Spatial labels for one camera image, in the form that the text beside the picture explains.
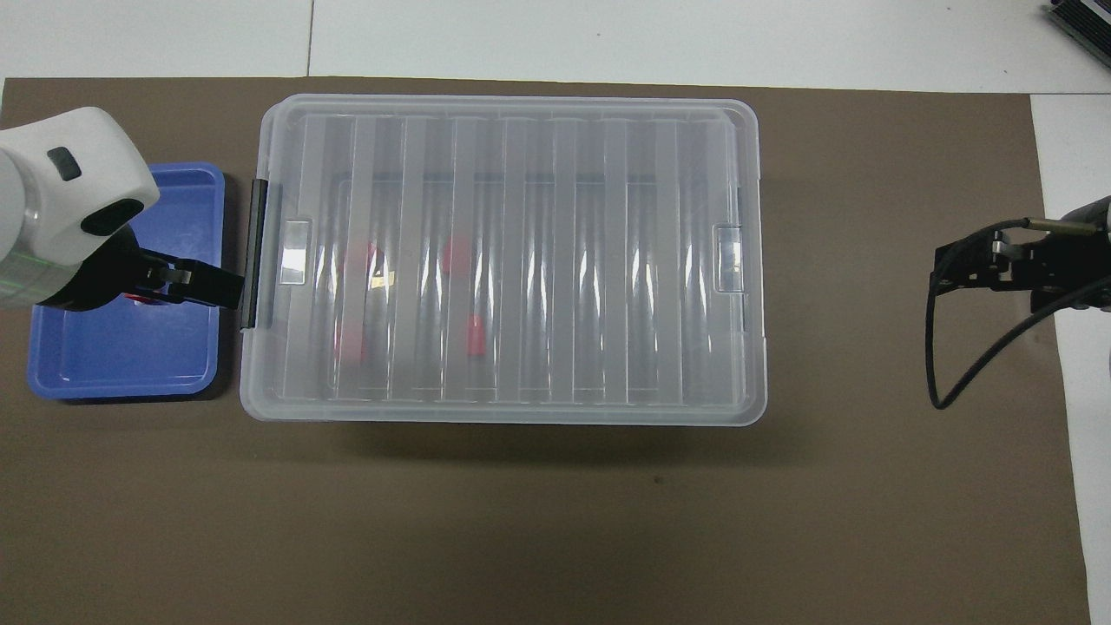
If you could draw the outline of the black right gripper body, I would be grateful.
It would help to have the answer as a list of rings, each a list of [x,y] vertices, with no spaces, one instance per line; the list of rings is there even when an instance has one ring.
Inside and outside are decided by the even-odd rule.
[[[1030,310],[1048,308],[1110,273],[1108,231],[1087,236],[1047,234],[1020,245],[1017,281],[1030,292]]]

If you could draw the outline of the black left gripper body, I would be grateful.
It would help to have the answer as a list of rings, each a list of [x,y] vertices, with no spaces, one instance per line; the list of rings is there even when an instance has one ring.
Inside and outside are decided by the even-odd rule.
[[[56,295],[41,308],[87,312],[130,293],[147,276],[147,262],[132,228],[122,228],[96,249]]]

